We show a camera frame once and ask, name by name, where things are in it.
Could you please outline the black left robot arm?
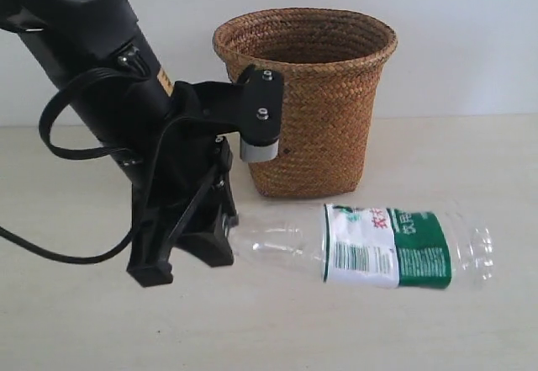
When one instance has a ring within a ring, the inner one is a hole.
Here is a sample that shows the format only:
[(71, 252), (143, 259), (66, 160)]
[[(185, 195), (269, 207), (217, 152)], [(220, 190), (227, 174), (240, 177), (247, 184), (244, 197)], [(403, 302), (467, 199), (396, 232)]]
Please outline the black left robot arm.
[(233, 264), (226, 136), (243, 128), (242, 86), (170, 82), (129, 0), (1, 0), (1, 28), (56, 87), (38, 124), (49, 151), (69, 161), (108, 156), (131, 184), (131, 226), (107, 252), (73, 257), (8, 230), (2, 237), (76, 265), (129, 250), (128, 274), (144, 287), (171, 283), (174, 249), (212, 268)]

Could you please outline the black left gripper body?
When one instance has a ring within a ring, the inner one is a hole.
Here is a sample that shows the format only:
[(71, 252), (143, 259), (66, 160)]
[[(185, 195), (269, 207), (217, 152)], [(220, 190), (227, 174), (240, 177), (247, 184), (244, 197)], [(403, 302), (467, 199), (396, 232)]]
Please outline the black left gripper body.
[(192, 121), (201, 117), (195, 86), (175, 82), (168, 94), (157, 80), (107, 80), (96, 88), (96, 137), (135, 189), (153, 188), (150, 197), (165, 203), (185, 199), (210, 167), (216, 134)]

